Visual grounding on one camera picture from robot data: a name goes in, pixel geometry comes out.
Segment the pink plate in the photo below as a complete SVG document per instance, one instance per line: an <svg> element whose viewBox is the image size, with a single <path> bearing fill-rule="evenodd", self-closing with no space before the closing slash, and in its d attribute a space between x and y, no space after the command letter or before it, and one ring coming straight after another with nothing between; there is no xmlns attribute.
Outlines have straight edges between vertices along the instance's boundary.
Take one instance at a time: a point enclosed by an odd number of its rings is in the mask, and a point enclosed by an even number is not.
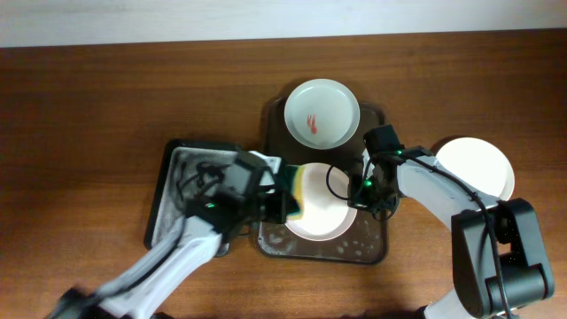
<svg viewBox="0 0 567 319"><path fill-rule="evenodd" d="M293 234L309 241L329 241L344 234L352 225L357 210L345 200L335 197L327 187L327 182L335 193L345 197L349 179L345 173L333 168L327 178L329 164L308 163L303 176L304 215L298 221L288 221L285 226Z"/></svg>

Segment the cream white plate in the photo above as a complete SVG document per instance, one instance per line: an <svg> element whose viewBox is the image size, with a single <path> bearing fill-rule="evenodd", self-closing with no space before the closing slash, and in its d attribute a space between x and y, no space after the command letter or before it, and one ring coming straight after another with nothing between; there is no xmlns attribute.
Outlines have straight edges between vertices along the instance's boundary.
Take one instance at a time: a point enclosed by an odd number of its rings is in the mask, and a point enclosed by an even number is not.
<svg viewBox="0 0 567 319"><path fill-rule="evenodd" d="M511 198L515 173L495 145L475 137L459 137L443 144L436 157L444 168L475 189L502 200Z"/></svg>

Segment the light green plate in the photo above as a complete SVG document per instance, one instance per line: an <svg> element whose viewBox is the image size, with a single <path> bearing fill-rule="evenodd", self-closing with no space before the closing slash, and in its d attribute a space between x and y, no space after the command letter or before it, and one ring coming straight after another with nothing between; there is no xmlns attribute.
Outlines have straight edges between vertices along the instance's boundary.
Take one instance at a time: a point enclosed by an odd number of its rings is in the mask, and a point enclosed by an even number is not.
<svg viewBox="0 0 567 319"><path fill-rule="evenodd" d="M345 144L354 135L361 109L344 84L313 79L301 83L287 97L283 117L286 128L299 143L329 150Z"/></svg>

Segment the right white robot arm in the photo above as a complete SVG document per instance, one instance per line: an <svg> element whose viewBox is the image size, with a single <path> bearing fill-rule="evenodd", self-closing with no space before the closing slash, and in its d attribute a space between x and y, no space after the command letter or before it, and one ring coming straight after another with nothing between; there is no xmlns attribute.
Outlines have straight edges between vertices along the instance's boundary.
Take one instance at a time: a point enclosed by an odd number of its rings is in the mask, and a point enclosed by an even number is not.
<svg viewBox="0 0 567 319"><path fill-rule="evenodd" d="M423 147L367 149L350 179L348 204L372 214L412 198L451 231L454 288L421 307L421 318L512 318L551 298L555 279L537 214L525 199L503 200L469 185Z"/></svg>

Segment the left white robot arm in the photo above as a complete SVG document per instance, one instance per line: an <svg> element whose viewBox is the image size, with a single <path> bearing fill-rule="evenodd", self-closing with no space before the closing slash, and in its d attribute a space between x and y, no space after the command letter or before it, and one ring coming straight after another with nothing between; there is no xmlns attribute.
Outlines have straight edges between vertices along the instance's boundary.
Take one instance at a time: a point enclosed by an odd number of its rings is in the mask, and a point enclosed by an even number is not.
<svg viewBox="0 0 567 319"><path fill-rule="evenodd" d="M69 289L49 316L155 318L169 295L245 225L283 224L299 211L278 158L256 165L237 159L216 172L217 177L183 199L183 215L141 260L91 294Z"/></svg>

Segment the yellow green sponge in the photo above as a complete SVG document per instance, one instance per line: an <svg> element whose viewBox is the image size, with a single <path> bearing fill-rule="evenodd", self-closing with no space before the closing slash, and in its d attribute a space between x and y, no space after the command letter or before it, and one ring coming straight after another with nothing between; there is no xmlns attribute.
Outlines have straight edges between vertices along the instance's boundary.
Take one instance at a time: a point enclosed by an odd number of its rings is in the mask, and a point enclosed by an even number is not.
<svg viewBox="0 0 567 319"><path fill-rule="evenodd" d="M297 207L293 208L287 215L288 221L298 221L304 215L305 205L303 199L303 176L304 166L288 165L283 168L284 181L289 187L290 194L297 202Z"/></svg>

